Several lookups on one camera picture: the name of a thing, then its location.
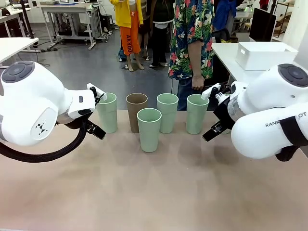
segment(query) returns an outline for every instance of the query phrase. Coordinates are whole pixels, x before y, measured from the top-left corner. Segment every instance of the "yellow jacket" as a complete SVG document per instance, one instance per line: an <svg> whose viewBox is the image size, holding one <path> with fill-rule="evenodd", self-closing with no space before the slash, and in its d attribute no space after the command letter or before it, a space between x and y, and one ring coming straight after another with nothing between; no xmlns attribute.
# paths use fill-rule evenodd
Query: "yellow jacket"
<svg viewBox="0 0 308 231"><path fill-rule="evenodd" d="M115 6L115 20L118 26L124 26L131 28L131 19L129 12L129 2L119 2L119 0L109 0L111 4ZM141 12L141 0L136 0L139 25L143 24L142 12Z"/></svg>

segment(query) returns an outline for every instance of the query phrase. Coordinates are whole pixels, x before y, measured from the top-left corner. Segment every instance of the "black monitor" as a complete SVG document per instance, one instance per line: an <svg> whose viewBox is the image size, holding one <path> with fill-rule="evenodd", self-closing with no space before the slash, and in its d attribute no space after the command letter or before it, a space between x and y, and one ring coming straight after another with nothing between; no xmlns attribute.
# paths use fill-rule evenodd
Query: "black monitor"
<svg viewBox="0 0 308 231"><path fill-rule="evenodd" d="M255 42L270 42L276 25L276 15L255 8L249 37Z"/></svg>

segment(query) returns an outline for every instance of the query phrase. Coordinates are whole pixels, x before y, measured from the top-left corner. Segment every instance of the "hawaiian shirt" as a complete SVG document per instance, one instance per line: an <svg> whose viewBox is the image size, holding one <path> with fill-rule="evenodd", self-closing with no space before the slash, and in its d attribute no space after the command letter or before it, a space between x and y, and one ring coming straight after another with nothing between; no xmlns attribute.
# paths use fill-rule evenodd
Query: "hawaiian shirt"
<svg viewBox="0 0 308 231"><path fill-rule="evenodd" d="M188 44L201 40L201 74L211 78L212 30L214 0L176 0L176 14L173 21L169 77L185 79L193 77L188 56Z"/></svg>

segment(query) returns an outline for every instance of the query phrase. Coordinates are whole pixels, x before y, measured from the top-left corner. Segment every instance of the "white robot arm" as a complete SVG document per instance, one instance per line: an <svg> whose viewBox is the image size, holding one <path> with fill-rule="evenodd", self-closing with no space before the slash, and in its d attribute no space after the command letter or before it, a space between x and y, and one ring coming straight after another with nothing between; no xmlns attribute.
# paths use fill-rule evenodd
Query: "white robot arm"
<svg viewBox="0 0 308 231"><path fill-rule="evenodd" d="M212 88L220 119L203 137L210 141L225 129L237 151L261 159L276 155L288 161L298 147L308 145L308 75L292 64L271 68L248 86L234 82L225 99Z"/></svg>
<svg viewBox="0 0 308 231"><path fill-rule="evenodd" d="M49 136L56 123L79 128L82 131L77 137L79 144L86 132L104 138L105 132L88 121L96 103L106 96L93 85L88 84L88 90L68 90L45 67L31 61L12 64L2 73L1 83L4 90L4 96L0 96L2 140L21 146L35 145ZM3 152L6 156L15 153L1 144L0 153Z"/></svg>

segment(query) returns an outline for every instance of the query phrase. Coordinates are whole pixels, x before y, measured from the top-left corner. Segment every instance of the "gray joint cap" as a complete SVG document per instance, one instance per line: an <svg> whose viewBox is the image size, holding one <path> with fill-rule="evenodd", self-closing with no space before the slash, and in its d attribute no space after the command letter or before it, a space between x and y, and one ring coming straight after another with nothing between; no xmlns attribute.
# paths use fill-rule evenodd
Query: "gray joint cap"
<svg viewBox="0 0 308 231"><path fill-rule="evenodd" d="M19 61L7 68L2 74L2 80L6 83L15 83L27 78L34 70L32 61Z"/></svg>
<svg viewBox="0 0 308 231"><path fill-rule="evenodd" d="M278 72L290 84L300 88L308 87L308 75L300 67L293 64L281 64L278 65Z"/></svg>

